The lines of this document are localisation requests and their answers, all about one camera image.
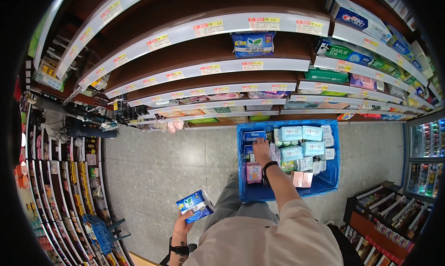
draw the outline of hand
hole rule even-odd
[[[258,137],[253,142],[253,153],[255,154],[255,160],[264,167],[267,163],[272,162],[270,158],[269,141],[264,140],[262,137]]]
[[[193,226],[193,223],[188,224],[186,222],[187,218],[190,218],[193,215],[193,211],[189,210],[184,215],[181,211],[178,211],[178,219],[176,220],[175,227],[173,228],[173,235],[187,236],[187,233]]]

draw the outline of tiled floor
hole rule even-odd
[[[341,167],[338,190],[307,197],[321,222],[342,224],[346,198],[384,180],[401,182],[402,124],[340,125]],[[108,202],[117,219],[125,218],[122,234],[128,251],[160,262],[177,218],[175,202],[205,189],[216,202],[236,157],[236,130],[178,131],[175,134],[121,128],[106,140]],[[275,202],[270,203],[278,213]],[[197,243],[205,219],[188,235]]]

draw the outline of storage crate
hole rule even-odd
[[[275,194],[270,185],[264,186],[262,183],[247,184],[246,177],[246,155],[242,135],[248,131],[273,131],[275,128],[285,126],[322,126],[330,125],[335,144],[335,159],[328,160],[326,171],[315,175],[310,188],[297,188],[301,197],[319,195],[326,192],[336,191],[340,175],[340,140],[338,136],[337,120],[286,120],[286,121],[268,121],[239,124],[236,127],[238,143],[238,175],[239,175],[239,199],[242,202],[268,202],[275,200]]]

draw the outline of grey pants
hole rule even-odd
[[[227,185],[215,205],[216,211],[209,215],[204,225],[204,231],[222,219],[242,216],[259,219],[267,219],[278,224],[279,219],[269,208],[266,202],[247,202],[239,200],[238,172],[229,175]]]

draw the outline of beige shirt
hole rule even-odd
[[[211,226],[184,266],[342,266],[331,230],[315,220],[303,200],[287,202],[280,222],[231,217]]]

